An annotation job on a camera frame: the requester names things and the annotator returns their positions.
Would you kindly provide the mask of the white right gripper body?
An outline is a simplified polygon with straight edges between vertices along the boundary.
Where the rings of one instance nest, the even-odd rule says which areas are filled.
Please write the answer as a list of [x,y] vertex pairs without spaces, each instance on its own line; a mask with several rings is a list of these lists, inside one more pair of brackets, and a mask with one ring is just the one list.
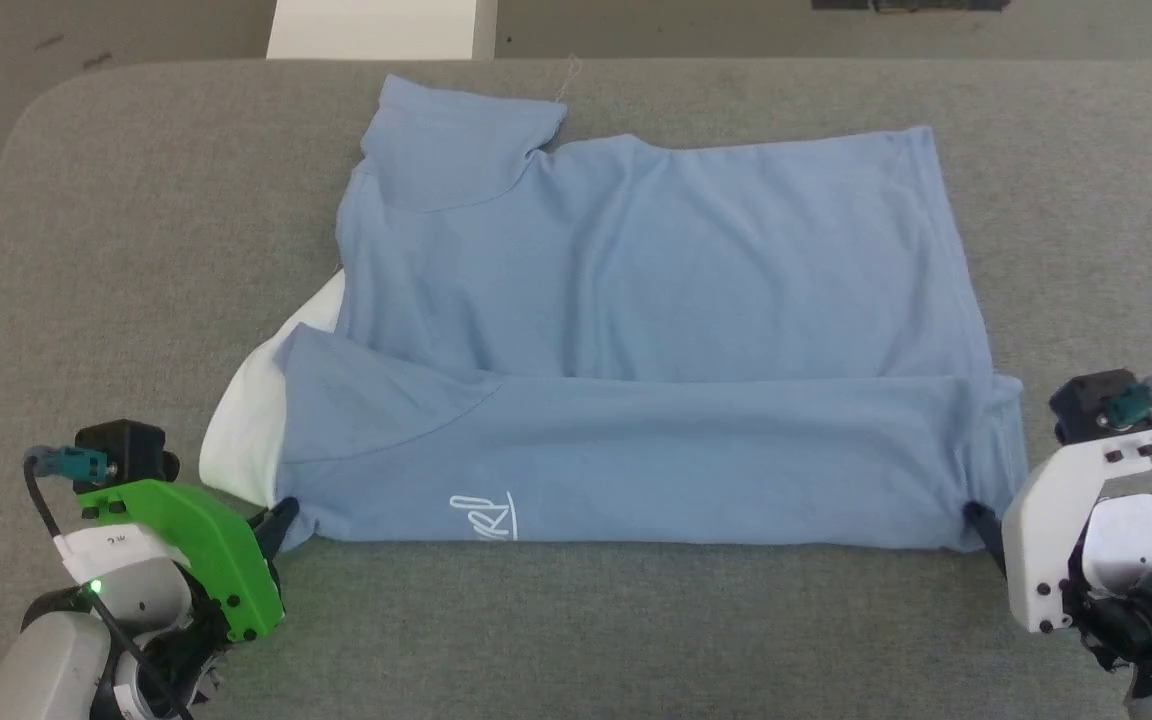
[[1060,583],[1107,482],[1147,473],[1152,430],[1064,445],[1038,464],[1002,520],[1007,601],[1026,632],[1064,628]]

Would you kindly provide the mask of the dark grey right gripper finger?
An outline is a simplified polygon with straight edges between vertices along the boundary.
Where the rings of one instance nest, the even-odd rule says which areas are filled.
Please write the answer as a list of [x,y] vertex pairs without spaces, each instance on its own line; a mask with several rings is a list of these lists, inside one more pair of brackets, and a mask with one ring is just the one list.
[[963,516],[967,525],[979,536],[984,550],[995,561],[996,569],[1006,578],[1005,535],[1002,535],[1002,523],[998,518],[996,511],[987,505],[973,501],[963,506]]

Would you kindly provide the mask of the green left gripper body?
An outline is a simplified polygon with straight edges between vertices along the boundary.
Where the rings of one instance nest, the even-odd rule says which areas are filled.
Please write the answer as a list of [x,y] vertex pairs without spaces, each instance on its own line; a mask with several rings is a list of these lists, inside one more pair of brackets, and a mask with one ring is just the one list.
[[137,480],[77,495],[90,525],[76,533],[76,579],[105,600],[147,591],[185,615],[191,589],[223,615],[225,638],[264,638],[285,619],[274,559],[264,559],[244,518],[194,486]]

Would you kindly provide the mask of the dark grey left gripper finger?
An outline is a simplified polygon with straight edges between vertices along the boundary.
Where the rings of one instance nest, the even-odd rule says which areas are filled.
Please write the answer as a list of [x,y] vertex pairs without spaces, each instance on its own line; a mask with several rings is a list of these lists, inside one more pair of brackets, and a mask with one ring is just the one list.
[[253,537],[262,558],[274,559],[278,556],[282,550],[285,537],[287,537],[298,514],[300,502],[297,498],[288,497],[276,502],[271,509],[264,509],[253,515]]

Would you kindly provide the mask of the light blue and white shirt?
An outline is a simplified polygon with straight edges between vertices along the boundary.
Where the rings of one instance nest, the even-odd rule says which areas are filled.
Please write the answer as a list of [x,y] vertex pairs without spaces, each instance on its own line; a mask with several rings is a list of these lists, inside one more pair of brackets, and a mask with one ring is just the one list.
[[211,488],[288,541],[973,551],[1028,473],[932,128],[556,145],[564,104],[385,79],[340,270],[256,348]]

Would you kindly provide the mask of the grey fabric sofa seat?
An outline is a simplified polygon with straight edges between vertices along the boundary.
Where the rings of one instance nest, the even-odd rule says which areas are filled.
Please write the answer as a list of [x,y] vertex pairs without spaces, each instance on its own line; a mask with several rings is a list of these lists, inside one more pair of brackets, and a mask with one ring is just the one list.
[[[33,445],[150,420],[183,478],[238,361],[332,274],[381,83],[559,97],[562,141],[927,124],[1026,444],[1071,376],[1152,374],[1152,61],[192,61],[74,77],[0,156],[0,660],[68,583]],[[982,553],[308,541],[198,720],[1123,720],[1126,676],[1011,623]]]

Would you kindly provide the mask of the white rectangular box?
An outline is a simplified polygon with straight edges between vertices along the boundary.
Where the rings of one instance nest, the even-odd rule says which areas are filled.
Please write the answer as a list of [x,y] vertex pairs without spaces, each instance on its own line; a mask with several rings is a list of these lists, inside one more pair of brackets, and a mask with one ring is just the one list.
[[276,0],[266,58],[490,60],[497,17],[498,0]]

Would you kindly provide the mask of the long black floor mat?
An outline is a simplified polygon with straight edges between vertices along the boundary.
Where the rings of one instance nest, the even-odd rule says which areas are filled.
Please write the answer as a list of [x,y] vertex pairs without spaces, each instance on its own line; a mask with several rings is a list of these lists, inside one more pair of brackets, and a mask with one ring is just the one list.
[[914,14],[920,12],[1005,12],[1011,0],[867,0],[873,12]]

